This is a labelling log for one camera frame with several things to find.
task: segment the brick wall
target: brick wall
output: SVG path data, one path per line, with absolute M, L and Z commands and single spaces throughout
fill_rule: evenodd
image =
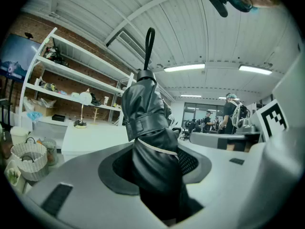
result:
M 130 74 L 130 69 L 128 69 L 123 63 L 121 63 L 120 61 L 118 61 L 114 56 L 112 56 L 111 54 L 107 53 L 106 51 L 104 51 L 103 49 L 99 48 L 98 46 L 96 46 L 95 44 L 91 43 L 90 41 L 86 40 L 85 38 L 71 32 L 70 30 L 57 25 L 53 22 L 47 21 L 45 19 L 36 17 L 34 15 L 31 14 L 27 14 L 27 13 L 21 13 L 17 19 L 15 20 L 15 22 L 11 25 L 7 36 L 12 33 L 12 34 L 16 34 L 22 37 L 26 37 L 24 35 L 25 32 L 29 32 L 33 35 L 33 40 L 39 43 L 42 43 L 43 40 L 48 36 L 48 34 L 52 31 L 52 29 L 54 27 L 57 27 L 57 31 L 55 32 L 56 35 L 59 35 L 69 41 L 71 41 L 72 43 L 84 48 L 85 50 L 95 54 L 96 56 L 100 57 L 101 59 L 111 63 L 113 66 L 117 67 L 118 69 L 120 69 L 121 71 Z M 53 42 L 52 40 L 50 40 L 47 43 L 47 46 L 51 47 L 53 46 Z M 103 74 L 100 74 L 96 71 L 93 71 L 81 64 L 78 64 L 75 61 L 66 59 L 66 62 L 69 63 L 69 67 L 79 71 L 83 74 L 89 75 L 90 77 L 93 77 L 97 80 L 100 80 L 102 82 L 105 82 L 109 85 L 112 86 L 116 86 L 117 82 Z M 35 69 L 33 70 L 32 76 L 29 80 L 30 83 L 34 84 L 35 79 L 39 78 L 42 72 L 42 66 L 38 65 L 35 67 Z M 5 83 L 5 77 L 4 76 L 0 76 L 0 80 L 1 80 L 1 86 L 3 89 L 4 87 L 4 83 Z M 57 74 L 53 74 L 51 72 L 46 71 L 43 75 L 43 80 L 48 82 L 48 83 L 54 83 L 57 87 L 58 90 L 63 90 L 65 92 L 67 92 L 68 94 L 72 93 L 72 92 L 84 92 L 86 91 L 89 87 L 72 81 L 70 79 L 67 79 L 65 77 L 59 76 Z M 10 90 L 10 83 L 11 80 L 8 81 L 8 85 L 7 85 L 7 90 L 5 93 L 5 97 L 9 96 L 9 90 Z M 15 82 L 14 84 L 14 88 L 13 88 L 13 94 L 12 94 L 12 103 L 13 106 L 11 108 L 12 111 L 15 110 L 15 106 L 19 105 L 19 101 L 20 101 L 20 94 L 21 94 L 21 90 L 22 90 L 22 84 L 21 83 L 17 83 Z M 95 93 L 96 98 L 99 99 L 104 99 L 105 96 L 109 97 L 108 100 L 108 105 L 111 104 L 112 102 L 112 94 L 94 89 L 94 88 L 90 88 L 90 91 Z M 27 89 L 25 92 L 25 95 L 28 98 L 33 98 L 35 94 L 35 91 L 32 89 Z M 70 117 L 73 116 L 80 116 L 80 111 L 81 111 L 81 106 L 78 103 L 72 102 L 72 101 L 67 101 L 64 99 L 59 99 L 56 97 L 52 97 L 50 95 L 47 94 L 43 94 L 43 93 L 39 93 L 38 97 L 42 97 L 42 98 L 48 98 L 48 99 L 52 99 L 52 100 L 57 100 L 55 107 L 56 107 L 56 113 L 60 114 L 60 115 L 67 115 Z M 117 102 L 118 104 L 121 104 L 121 98 L 118 97 Z M 94 107 L 92 106 L 86 106 L 84 107 L 84 116 L 87 118 L 91 118 L 94 116 L 93 112 L 94 112 Z M 102 119 L 102 120 L 108 120 L 108 116 L 109 116 L 109 110 L 106 109 L 99 109 L 98 112 L 100 113 L 98 115 L 98 119 Z M 113 120 L 116 120 L 119 116 L 119 113 L 117 111 L 114 112 L 113 114 Z

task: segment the person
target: person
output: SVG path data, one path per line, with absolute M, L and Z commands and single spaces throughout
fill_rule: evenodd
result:
M 222 130 L 226 126 L 224 134 L 234 134 L 236 131 L 236 127 L 233 127 L 232 120 L 230 117 L 232 117 L 236 105 L 230 103 L 230 101 L 234 101 L 237 104 L 239 104 L 239 101 L 236 100 L 237 97 L 235 94 L 228 93 L 225 97 L 226 104 L 224 105 L 224 121 L 220 125 L 219 129 Z
M 218 116 L 215 117 L 215 120 L 213 121 L 212 131 L 218 131 L 219 130 L 219 118 Z
M 211 129 L 211 126 L 213 125 L 213 122 L 211 122 L 211 119 L 210 119 L 211 114 L 212 114 L 212 112 L 210 110 L 208 110 L 206 112 L 206 117 L 204 118 L 203 132 L 207 133 Z

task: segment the white desk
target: white desk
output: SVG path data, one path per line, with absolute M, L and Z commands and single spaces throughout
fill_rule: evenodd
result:
M 61 153 L 64 161 L 115 145 L 128 143 L 126 127 L 87 124 L 87 128 L 79 129 L 69 123 L 63 139 Z

